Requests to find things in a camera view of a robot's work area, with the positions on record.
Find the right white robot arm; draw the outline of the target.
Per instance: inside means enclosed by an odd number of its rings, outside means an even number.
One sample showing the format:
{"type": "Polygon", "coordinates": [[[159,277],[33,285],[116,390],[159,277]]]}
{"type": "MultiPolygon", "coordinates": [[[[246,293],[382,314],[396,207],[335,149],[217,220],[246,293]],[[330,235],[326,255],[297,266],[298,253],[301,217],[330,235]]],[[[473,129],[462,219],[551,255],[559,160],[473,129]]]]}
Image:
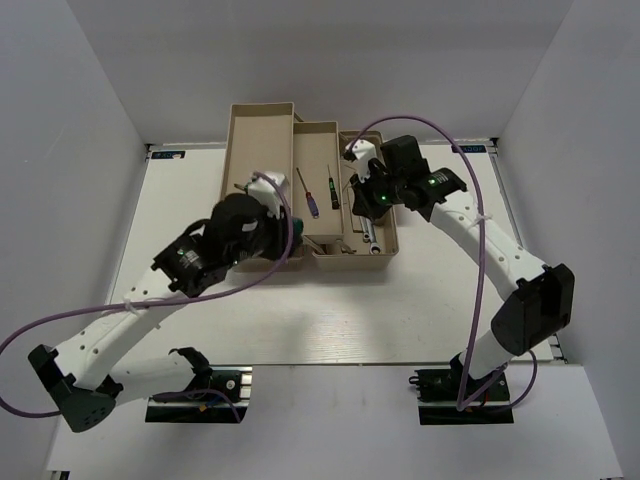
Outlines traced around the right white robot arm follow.
{"type": "Polygon", "coordinates": [[[565,328],[571,319],[575,276],[526,251],[481,210],[480,196],[448,168],[433,170],[409,135],[375,146],[353,140],[343,157],[354,163],[352,212],[375,221],[401,205],[452,239],[490,281],[503,304],[489,330],[474,319],[465,350],[450,362],[459,400],[477,398],[512,359],[565,328]]]}

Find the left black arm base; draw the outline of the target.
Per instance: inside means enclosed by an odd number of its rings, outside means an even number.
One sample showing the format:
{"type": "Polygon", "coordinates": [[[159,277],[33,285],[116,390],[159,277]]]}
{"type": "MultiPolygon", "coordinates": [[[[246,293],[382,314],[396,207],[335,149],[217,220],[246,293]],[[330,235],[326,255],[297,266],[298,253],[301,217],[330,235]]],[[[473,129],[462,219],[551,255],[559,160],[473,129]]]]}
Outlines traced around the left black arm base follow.
{"type": "Polygon", "coordinates": [[[202,384],[167,399],[150,399],[145,422],[149,424],[239,424],[249,406],[251,366],[212,366],[202,384]]]}

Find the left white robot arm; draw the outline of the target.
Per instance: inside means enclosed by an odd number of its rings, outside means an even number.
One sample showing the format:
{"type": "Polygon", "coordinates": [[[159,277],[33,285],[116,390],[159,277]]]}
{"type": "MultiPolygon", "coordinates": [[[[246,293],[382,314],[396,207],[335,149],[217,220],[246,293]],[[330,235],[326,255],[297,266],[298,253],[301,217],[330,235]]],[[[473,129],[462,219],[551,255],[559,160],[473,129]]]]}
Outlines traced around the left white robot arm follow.
{"type": "Polygon", "coordinates": [[[28,360],[71,431],[85,432],[118,406],[154,401],[237,401],[217,381],[206,357],[193,347],[173,347],[152,361],[125,355],[160,323],[225,280],[254,257],[277,261],[301,244],[304,223],[274,215],[258,200],[234,193],[165,247],[125,294],[123,307],[106,312],[55,347],[39,345],[28,360]]]}

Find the black green precision screwdriver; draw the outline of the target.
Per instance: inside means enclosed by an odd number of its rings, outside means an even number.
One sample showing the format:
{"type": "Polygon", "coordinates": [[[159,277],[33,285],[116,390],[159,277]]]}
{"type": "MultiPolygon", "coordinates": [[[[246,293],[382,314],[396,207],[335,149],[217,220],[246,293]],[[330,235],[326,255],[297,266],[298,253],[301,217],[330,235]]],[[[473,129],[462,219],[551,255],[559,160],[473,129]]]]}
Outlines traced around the black green precision screwdriver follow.
{"type": "Polygon", "coordinates": [[[335,187],[335,182],[332,177],[330,167],[327,167],[327,171],[328,171],[328,186],[330,191],[331,207],[333,210],[339,210],[340,209],[339,196],[335,187]]]}

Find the small silver ratchet wrench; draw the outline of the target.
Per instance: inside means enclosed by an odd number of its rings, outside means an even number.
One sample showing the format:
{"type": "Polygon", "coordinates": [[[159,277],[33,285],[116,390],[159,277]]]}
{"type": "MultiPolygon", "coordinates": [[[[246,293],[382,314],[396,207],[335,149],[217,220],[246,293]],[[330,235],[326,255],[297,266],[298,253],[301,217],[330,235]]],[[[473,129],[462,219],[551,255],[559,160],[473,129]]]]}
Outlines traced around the small silver ratchet wrench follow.
{"type": "Polygon", "coordinates": [[[362,216],[357,217],[360,222],[361,230],[362,230],[362,238],[365,243],[370,242],[370,231],[367,223],[367,219],[362,216]]]}

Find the large silver ratchet wrench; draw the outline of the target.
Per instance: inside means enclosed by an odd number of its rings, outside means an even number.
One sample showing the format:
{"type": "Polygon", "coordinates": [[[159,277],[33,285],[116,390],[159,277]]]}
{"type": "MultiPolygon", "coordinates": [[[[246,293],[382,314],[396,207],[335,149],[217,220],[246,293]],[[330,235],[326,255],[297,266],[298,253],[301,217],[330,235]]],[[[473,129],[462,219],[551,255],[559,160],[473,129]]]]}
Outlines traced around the large silver ratchet wrench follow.
{"type": "Polygon", "coordinates": [[[369,235],[370,253],[372,255],[378,255],[381,253],[381,247],[377,242],[374,224],[368,218],[365,219],[365,224],[369,235]]]}

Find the red blue screwdriver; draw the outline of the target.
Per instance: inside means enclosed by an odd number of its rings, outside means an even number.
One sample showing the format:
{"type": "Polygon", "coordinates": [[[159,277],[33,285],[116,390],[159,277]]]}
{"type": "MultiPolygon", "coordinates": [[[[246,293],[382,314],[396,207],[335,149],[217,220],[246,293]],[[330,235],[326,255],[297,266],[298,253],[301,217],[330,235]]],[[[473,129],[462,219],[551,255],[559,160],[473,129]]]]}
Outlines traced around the red blue screwdriver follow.
{"type": "Polygon", "coordinates": [[[305,181],[303,179],[303,176],[301,174],[300,169],[296,168],[296,172],[297,172],[299,180],[301,182],[301,185],[302,185],[302,188],[303,188],[303,191],[304,191],[304,194],[305,194],[306,203],[307,203],[307,206],[308,206],[309,211],[311,213],[311,216],[312,216],[313,219],[318,219],[319,216],[320,216],[320,213],[319,213],[319,209],[318,209],[317,203],[316,203],[313,195],[311,194],[310,190],[307,188],[307,185],[306,185],[306,183],[305,183],[305,181]]]}

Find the green orange screwdriver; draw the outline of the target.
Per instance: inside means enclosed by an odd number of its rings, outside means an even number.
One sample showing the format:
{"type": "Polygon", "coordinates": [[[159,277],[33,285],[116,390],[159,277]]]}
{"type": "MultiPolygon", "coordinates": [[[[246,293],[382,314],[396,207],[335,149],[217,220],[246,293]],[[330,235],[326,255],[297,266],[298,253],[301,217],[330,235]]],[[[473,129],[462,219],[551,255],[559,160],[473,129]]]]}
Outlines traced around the green orange screwdriver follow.
{"type": "Polygon", "coordinates": [[[293,223],[292,250],[295,251],[303,243],[304,222],[303,222],[302,219],[300,219],[298,217],[294,217],[293,220],[292,220],[292,223],[293,223]]]}

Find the beige plastic toolbox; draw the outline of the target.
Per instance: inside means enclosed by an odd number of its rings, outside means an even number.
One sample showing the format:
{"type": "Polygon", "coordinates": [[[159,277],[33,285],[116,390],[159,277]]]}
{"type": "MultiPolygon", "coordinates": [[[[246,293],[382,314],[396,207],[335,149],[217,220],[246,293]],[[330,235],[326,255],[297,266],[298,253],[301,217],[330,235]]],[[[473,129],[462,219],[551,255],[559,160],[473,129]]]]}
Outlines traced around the beige plastic toolbox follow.
{"type": "Polygon", "coordinates": [[[335,121],[301,119],[291,102],[232,105],[221,193],[237,192],[234,184],[245,183],[255,171],[286,175],[292,213],[304,222],[304,241],[285,263],[285,270],[312,264],[322,271],[382,271],[398,254],[394,213],[375,221],[381,253],[372,255],[359,219],[351,212],[354,195],[349,178],[355,169],[341,152],[355,135],[353,130],[340,130],[335,121]],[[327,167],[339,196],[339,210],[331,207],[327,167]],[[311,216],[296,168],[317,203],[318,219],[311,216]]]}

